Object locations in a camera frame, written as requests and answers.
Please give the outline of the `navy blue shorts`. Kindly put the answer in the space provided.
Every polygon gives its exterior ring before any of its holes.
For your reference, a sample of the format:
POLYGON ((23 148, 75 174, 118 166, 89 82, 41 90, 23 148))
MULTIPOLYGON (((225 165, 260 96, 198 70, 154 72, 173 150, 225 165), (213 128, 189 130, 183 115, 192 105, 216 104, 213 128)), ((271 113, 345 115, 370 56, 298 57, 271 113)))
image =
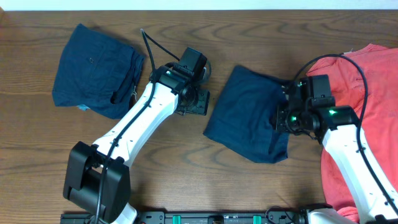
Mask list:
POLYGON ((260 74, 241 65, 221 92, 203 135, 257 163, 288 158, 289 135, 277 132, 271 119, 285 103, 287 80, 260 74))

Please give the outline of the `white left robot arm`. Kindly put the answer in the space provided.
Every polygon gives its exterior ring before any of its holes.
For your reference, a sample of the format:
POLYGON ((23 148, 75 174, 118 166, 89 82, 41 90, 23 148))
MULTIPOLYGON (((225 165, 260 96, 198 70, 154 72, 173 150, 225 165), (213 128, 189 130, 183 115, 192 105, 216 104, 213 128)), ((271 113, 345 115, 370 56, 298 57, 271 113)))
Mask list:
POLYGON ((130 168, 159 125, 174 113, 206 115, 210 92, 202 89, 211 67, 169 63, 159 67, 138 102, 106 134, 71 149, 63 196, 86 210, 90 223, 134 223, 130 168))

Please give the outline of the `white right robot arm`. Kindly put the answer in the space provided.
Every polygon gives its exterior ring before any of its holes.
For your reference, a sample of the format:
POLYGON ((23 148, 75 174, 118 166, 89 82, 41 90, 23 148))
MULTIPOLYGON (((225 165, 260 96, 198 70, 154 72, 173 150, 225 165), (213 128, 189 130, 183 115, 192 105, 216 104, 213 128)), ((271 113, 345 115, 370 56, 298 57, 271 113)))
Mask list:
POLYGON ((397 190, 374 157, 350 106, 290 109, 282 105, 272 121, 282 133, 314 134, 338 166, 361 223, 397 223, 397 190))

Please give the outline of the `red t-shirt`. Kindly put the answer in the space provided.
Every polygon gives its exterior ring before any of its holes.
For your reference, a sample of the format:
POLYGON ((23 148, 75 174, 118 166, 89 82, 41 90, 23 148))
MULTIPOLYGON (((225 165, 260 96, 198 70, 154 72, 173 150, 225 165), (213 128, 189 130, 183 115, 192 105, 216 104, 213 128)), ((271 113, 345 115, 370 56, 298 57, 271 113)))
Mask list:
POLYGON ((393 186, 397 186, 397 49, 369 44, 342 58, 318 60, 308 76, 328 75, 336 105, 365 109, 366 140, 393 186))

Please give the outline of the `folded navy shorts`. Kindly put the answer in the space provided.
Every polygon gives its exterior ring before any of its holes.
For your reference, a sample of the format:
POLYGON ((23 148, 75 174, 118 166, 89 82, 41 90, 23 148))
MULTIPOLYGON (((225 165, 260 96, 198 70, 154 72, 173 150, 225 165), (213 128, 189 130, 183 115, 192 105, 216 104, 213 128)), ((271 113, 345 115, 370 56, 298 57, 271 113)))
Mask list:
POLYGON ((53 102, 121 119, 129 111, 143 64, 144 56, 130 45, 78 24, 60 57, 53 102))

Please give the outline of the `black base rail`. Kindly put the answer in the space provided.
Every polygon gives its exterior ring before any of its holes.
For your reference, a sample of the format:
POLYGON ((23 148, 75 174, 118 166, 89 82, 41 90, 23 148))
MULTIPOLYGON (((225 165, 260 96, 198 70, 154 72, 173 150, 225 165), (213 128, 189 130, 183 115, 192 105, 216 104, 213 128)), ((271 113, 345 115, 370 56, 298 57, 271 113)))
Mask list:
POLYGON ((265 212, 247 213, 190 213, 190 212, 138 212, 132 224, 290 224, 308 223, 309 207, 287 209, 273 206, 265 212))

